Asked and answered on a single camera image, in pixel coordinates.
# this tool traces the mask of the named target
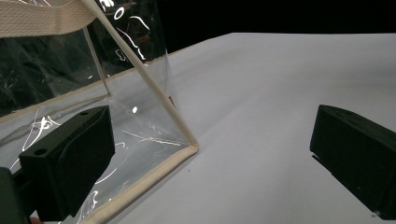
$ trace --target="clear plastic pouch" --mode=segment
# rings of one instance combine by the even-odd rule
[[[88,108],[110,108],[116,154],[78,214],[62,223],[108,221],[197,152],[165,93],[170,69],[155,1],[0,5],[8,22],[0,27],[0,166],[15,173],[18,155],[66,120]],[[27,19],[18,13],[26,8],[31,23],[40,22],[35,17],[42,11],[66,16],[42,21],[61,24],[50,31],[48,24],[23,28]],[[74,18],[81,27],[62,29],[75,9],[86,20]]]

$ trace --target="dark background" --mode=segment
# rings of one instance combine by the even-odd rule
[[[158,0],[168,52],[234,32],[293,34],[395,33],[391,1]]]

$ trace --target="clear plastic panel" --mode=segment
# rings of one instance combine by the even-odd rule
[[[170,69],[155,1],[118,3],[106,7],[106,15],[118,17],[121,7],[125,20],[113,25],[165,89]],[[0,56],[0,166],[12,173],[21,168],[21,152],[66,120],[88,108],[110,107],[116,154],[78,214],[63,223],[80,223],[188,146],[99,21],[67,35],[2,38],[0,51],[6,52]]]

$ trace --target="screw hole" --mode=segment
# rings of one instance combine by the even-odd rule
[[[47,150],[45,148],[40,148],[35,151],[35,155],[41,156],[41,155],[45,154],[46,152],[47,152]]]

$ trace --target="white table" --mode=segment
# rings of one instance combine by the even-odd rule
[[[112,222],[396,223],[309,150],[319,105],[396,131],[396,34],[229,34],[169,60],[201,150]]]

